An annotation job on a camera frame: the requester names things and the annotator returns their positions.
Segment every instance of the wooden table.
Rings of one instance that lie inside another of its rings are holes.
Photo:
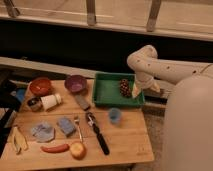
[[[91,102],[93,80],[88,80],[88,94],[85,95],[85,98],[90,102],[92,106],[90,111],[94,113],[109,146],[110,155],[106,156],[98,144],[95,133],[86,123],[85,112],[79,108],[73,96],[64,88],[64,81],[52,81],[52,85],[53,93],[60,93],[63,103],[48,112],[43,110],[32,112],[29,109],[26,102],[32,98],[32,94],[27,90],[14,124],[19,126],[20,131],[26,137],[29,149],[16,155],[12,149],[10,135],[0,159],[1,170],[39,170],[153,161],[152,147],[141,109],[121,109],[120,125],[112,125],[107,117],[108,108],[97,108]],[[69,151],[57,154],[41,151],[41,145],[56,146],[64,143],[71,144],[73,141],[79,140],[77,132],[66,138],[56,123],[62,116],[68,117],[74,123],[75,115],[80,117],[80,127],[84,144],[87,147],[86,157],[79,161],[74,159]],[[49,143],[37,143],[35,137],[30,134],[30,129],[41,121],[47,121],[55,128],[55,140]]]

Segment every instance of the white cup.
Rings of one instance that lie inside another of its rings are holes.
[[[41,97],[44,110],[48,110],[56,105],[59,105],[61,101],[61,96],[58,93]]]

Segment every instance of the green tray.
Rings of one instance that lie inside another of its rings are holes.
[[[141,107],[145,102],[144,94],[140,93],[135,99],[123,97],[119,89],[121,79],[128,79],[132,89],[133,74],[96,73],[92,95],[93,103],[96,106],[107,107]]]

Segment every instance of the red bowl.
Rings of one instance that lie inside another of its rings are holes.
[[[38,77],[30,83],[30,91],[35,96],[46,96],[51,93],[51,80],[47,77]]]

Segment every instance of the blue cup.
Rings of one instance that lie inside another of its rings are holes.
[[[115,107],[110,108],[108,116],[112,124],[118,124],[121,120],[121,110]]]

